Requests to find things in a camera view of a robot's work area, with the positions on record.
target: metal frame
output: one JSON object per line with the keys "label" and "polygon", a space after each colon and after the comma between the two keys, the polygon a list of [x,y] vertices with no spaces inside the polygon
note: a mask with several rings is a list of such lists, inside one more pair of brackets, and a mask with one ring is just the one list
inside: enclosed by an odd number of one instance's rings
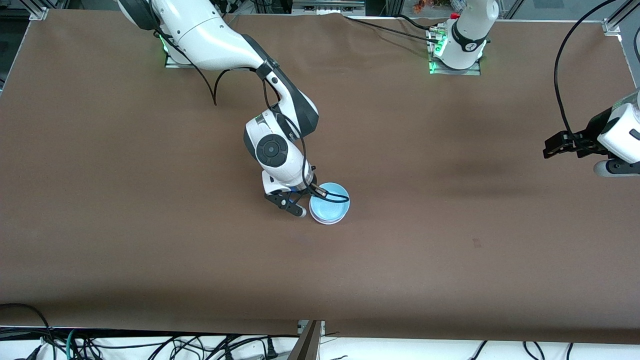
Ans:
{"label": "metal frame", "polygon": [[49,9],[66,9],[70,0],[20,0],[31,14],[29,20],[44,20]]}
{"label": "metal frame", "polygon": [[609,36],[620,33],[620,23],[639,6],[640,0],[626,0],[610,17],[604,19],[602,22],[604,33]]}
{"label": "metal frame", "polygon": [[324,321],[311,320],[304,325],[304,331],[296,341],[287,360],[317,360],[320,337],[324,332]]}
{"label": "metal frame", "polygon": [[[524,3],[525,0],[516,0],[515,3],[513,3],[513,6],[509,9],[509,11],[507,11],[502,18],[503,19],[507,19],[507,20],[511,20],[513,19],[513,17],[516,15],[516,12],[520,9],[520,7],[522,6],[522,3]],[[500,0],[500,8],[504,9],[504,1]]]}

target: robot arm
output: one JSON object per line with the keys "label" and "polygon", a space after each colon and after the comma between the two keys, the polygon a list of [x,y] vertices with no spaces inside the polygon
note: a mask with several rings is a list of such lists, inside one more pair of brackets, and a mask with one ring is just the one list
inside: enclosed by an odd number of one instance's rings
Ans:
{"label": "robot arm", "polygon": [[563,152],[608,156],[593,167],[599,176],[640,175],[640,90],[594,116],[585,130],[560,131],[545,141],[545,159]]}
{"label": "robot arm", "polygon": [[313,168],[293,144],[316,129],[318,112],[314,103],[252,37],[229,28],[208,0],[119,0],[118,4],[140,28],[160,29],[166,34],[169,39],[163,40],[180,49],[167,47],[176,62],[192,63],[204,70],[248,68],[278,92],[280,100],[245,125],[244,144],[264,169],[266,198],[294,215],[304,216],[303,208],[282,204],[278,194],[304,192],[308,185],[315,186]]}
{"label": "robot arm", "polygon": [[495,0],[467,0],[467,7],[459,19],[449,19],[443,28],[446,38],[434,55],[452,69],[467,69],[482,56],[486,36],[498,19],[498,3]]}

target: light blue bowl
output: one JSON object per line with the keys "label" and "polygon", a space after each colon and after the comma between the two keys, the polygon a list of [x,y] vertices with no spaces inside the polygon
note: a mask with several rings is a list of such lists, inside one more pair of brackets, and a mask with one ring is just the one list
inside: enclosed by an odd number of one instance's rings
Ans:
{"label": "light blue bowl", "polygon": [[[343,188],[340,184],[325,183],[320,185],[320,187],[332,193],[349,196],[347,190],[345,190],[345,188]],[[328,195],[327,199],[342,200],[342,198],[332,195]],[[346,215],[347,211],[349,210],[350,204],[350,200],[347,202],[336,204],[334,202],[328,202],[317,196],[312,196],[311,200],[309,201],[309,210],[311,212],[311,216],[319,223],[331,225],[344,218],[344,215]]]}

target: white floor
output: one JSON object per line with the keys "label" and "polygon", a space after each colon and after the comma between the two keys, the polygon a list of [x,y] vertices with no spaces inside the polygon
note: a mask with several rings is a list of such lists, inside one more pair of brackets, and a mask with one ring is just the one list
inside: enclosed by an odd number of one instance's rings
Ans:
{"label": "white floor", "polygon": [[[147,343],[159,343],[168,338],[118,338],[100,339],[97,344],[123,346]],[[221,336],[201,338],[205,347],[214,347],[221,341]],[[290,351],[296,339],[278,338],[273,343],[278,353]],[[347,356],[346,360],[469,360],[476,351],[480,341],[447,341],[447,340],[392,340],[367,338],[323,338],[320,346],[320,360],[333,360]],[[16,360],[26,358],[38,340],[0,341],[0,360]],[[546,360],[565,360],[566,343],[540,343]],[[173,346],[165,347],[156,360],[167,360]],[[146,360],[156,347],[133,348],[126,350],[102,349],[104,360]],[[535,346],[529,343],[530,351],[538,356]],[[262,354],[259,342],[248,344],[232,352],[235,360],[248,359]],[[52,359],[51,347],[44,346],[38,360]],[[58,359],[66,359],[62,351],[58,351]],[[522,348],[521,342],[489,341],[478,360],[531,360]],[[634,360],[640,359],[640,345],[599,345],[575,344],[571,352],[571,360]],[[176,360],[198,360],[192,352],[181,351]]]}

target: brown table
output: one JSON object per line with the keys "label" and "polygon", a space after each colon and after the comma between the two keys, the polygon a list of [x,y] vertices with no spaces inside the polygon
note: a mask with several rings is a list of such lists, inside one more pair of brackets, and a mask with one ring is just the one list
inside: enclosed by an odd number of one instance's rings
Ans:
{"label": "brown table", "polygon": [[[496,23],[483,75],[452,77],[340,15],[234,21],[319,108],[309,160],[352,196],[325,226],[262,197],[254,74],[227,74],[215,107],[122,14],[51,11],[0,97],[0,300],[59,326],[640,343],[639,180],[542,158],[570,26]],[[634,88],[599,24],[560,83],[576,131]]]}

